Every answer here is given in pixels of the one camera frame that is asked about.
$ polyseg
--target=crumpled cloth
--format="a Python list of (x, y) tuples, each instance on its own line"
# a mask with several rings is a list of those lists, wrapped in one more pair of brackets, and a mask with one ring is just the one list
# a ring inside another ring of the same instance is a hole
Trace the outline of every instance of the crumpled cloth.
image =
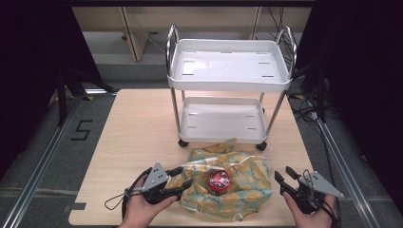
[[(182, 193), (181, 207), (188, 212), (201, 212), (223, 219), (243, 220), (257, 213), (272, 195), (269, 167), (263, 156), (250, 156), (233, 151), (236, 139), (196, 149), (189, 155), (180, 175), (173, 177), (167, 188), (182, 186), (193, 180)], [(213, 196), (208, 192), (210, 171), (225, 170), (230, 177), (227, 193)]]

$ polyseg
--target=wooden table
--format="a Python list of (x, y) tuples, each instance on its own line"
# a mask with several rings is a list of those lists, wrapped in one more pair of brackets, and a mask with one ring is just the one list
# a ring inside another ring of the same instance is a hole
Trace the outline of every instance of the wooden table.
[[(214, 96), (222, 92), (210, 92)], [(232, 93), (236, 97), (259, 97), (257, 93)], [(270, 115), (278, 94), (265, 94), (265, 118)], [(196, 148), (212, 143), (191, 142), (186, 148), (178, 145), (177, 127), (169, 89), (123, 89), (110, 110), (104, 131), (95, 149), (77, 196), (76, 203), (85, 203), (85, 210), (72, 210), (69, 222), (73, 225), (117, 225), (122, 221), (121, 206), (113, 211), (104, 207), (106, 200), (120, 195), (131, 183), (155, 162), (165, 169), (186, 163)], [(294, 225), (279, 184), (274, 180), (278, 170), (288, 183), (297, 182), (285, 174), (285, 166), (302, 173), (312, 171), (294, 116), (285, 100), (269, 133), (267, 148), (260, 152), (253, 144), (237, 144), (236, 150), (251, 155), (264, 155), (270, 167), (273, 195), (254, 215), (243, 221), (228, 221), (205, 214), (189, 214), (175, 202), (152, 221), (153, 226), (288, 226)]]

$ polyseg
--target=gray floor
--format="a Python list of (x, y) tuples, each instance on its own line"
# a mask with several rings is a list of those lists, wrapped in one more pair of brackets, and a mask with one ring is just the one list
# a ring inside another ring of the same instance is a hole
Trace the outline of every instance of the gray floor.
[[(167, 87), (162, 52), (166, 33), (150, 35), (152, 41), (148, 42), (143, 59), (137, 63), (131, 60), (130, 50), (126, 41), (121, 38), (121, 33), (86, 32), (85, 36), (105, 83), (116, 88)], [(236, 33), (184, 33), (181, 34), (181, 38), (238, 39), (239, 36)], [(270, 36), (262, 33), (259, 34), (259, 38), (269, 39)], [(301, 81), (302, 79), (295, 80), (288, 93), (299, 93)], [(84, 85), (86, 88), (96, 88), (94, 85)], [(68, 208), (75, 201), (113, 101), (114, 96), (96, 96), (90, 100), (84, 99), (78, 104), (19, 227), (71, 227), (68, 223)], [(299, 99), (290, 99), (289, 102), (294, 109), (307, 106)], [(365, 199), (374, 210), (380, 227), (403, 227), (402, 216), (371, 166), (358, 157), (359, 149), (343, 121), (338, 117), (337, 111), (330, 109), (326, 114), (327, 125), (337, 146)], [(88, 129), (89, 133), (86, 140), (74, 141), (86, 134), (76, 131), (80, 122), (82, 128)], [(0, 221), (5, 221), (21, 190), (29, 181), (36, 164), (47, 150), (57, 123), (58, 108), (57, 103), (53, 103), (49, 106), (48, 113), (38, 126), (27, 150), (18, 156), (0, 182)], [(340, 200), (342, 227), (365, 227), (365, 222), (358, 213), (335, 164), (332, 160), (331, 166), (327, 163), (324, 143), (317, 126), (302, 119), (297, 120), (297, 125), (315, 170), (327, 180), (333, 176), (335, 186), (346, 195), (345, 199)]]

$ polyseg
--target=cart tray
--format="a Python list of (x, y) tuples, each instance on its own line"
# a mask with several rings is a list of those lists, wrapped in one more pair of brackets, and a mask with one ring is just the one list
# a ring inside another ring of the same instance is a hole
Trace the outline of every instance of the cart tray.
[(254, 98), (187, 97), (183, 102), (181, 133), (185, 142), (263, 143), (265, 121)]
[(180, 40), (171, 68), (179, 90), (281, 92), (291, 83), (273, 41)]

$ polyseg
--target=fingers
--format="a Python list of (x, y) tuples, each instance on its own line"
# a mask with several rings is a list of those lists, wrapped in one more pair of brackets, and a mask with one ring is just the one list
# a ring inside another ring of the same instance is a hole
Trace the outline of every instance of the fingers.
[(145, 180), (147, 179), (147, 177), (148, 177), (147, 174), (144, 175), (144, 176), (142, 176), (142, 177), (139, 179), (139, 181), (136, 183), (136, 187), (141, 187), (141, 186), (143, 186), (144, 183), (145, 183)]
[(174, 196), (164, 199), (163, 201), (155, 204), (154, 207), (156, 208), (157, 213), (160, 213), (161, 211), (172, 205), (172, 203), (174, 203), (177, 199), (178, 197)]
[(325, 203), (323, 203), (323, 206), (326, 207), (328, 210), (333, 211), (333, 208), (335, 208), (336, 198), (332, 195), (326, 195), (324, 201)]
[(325, 202), (327, 202), (331, 208), (334, 208), (336, 198), (334, 196), (332, 196), (332, 195), (326, 195), (325, 196)]
[(284, 196), (285, 202), (287, 203), (288, 208), (290, 208), (290, 211), (291, 213), (293, 213), (294, 216), (302, 214), (297, 206), (297, 203), (287, 192), (284, 192), (282, 195)]

